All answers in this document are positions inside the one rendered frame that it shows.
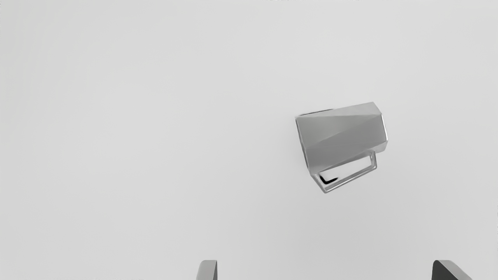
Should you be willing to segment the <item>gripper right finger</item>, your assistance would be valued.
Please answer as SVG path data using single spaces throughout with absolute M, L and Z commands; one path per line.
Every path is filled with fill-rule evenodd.
M 432 266 L 432 280 L 472 280 L 451 260 L 435 260 Z

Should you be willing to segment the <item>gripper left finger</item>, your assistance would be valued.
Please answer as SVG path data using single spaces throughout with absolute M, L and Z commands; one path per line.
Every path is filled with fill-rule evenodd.
M 207 259 L 201 261 L 196 280 L 217 280 L 217 260 Z

